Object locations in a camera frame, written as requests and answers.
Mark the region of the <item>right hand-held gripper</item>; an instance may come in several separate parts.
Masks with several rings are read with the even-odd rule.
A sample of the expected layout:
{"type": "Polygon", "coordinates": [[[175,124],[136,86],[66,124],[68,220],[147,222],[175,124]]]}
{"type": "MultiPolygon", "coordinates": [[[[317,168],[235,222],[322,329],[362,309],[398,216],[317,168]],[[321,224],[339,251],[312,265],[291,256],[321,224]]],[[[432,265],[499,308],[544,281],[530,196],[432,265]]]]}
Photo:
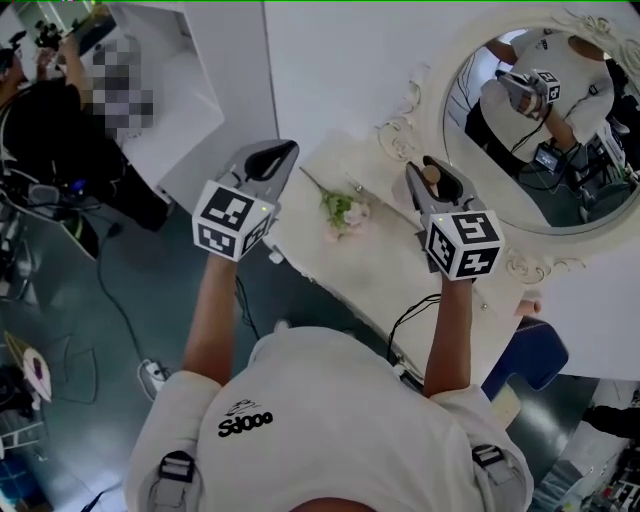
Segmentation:
{"type": "Polygon", "coordinates": [[[406,182],[414,209],[421,213],[417,234],[431,273],[450,281],[491,275],[505,248],[505,237],[493,210],[437,212],[436,208],[483,208],[471,180],[448,162],[424,156],[408,161],[406,182]]]}

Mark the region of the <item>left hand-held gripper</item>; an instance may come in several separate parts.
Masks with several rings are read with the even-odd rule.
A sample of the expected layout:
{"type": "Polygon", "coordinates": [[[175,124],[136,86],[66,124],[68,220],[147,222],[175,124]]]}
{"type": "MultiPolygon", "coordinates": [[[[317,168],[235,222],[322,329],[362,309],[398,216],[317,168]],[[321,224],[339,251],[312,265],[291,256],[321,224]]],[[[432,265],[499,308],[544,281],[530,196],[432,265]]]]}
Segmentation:
{"type": "Polygon", "coordinates": [[[267,234],[298,155],[293,140],[242,147],[218,179],[205,184],[192,215],[194,245],[240,261],[267,234]]]}

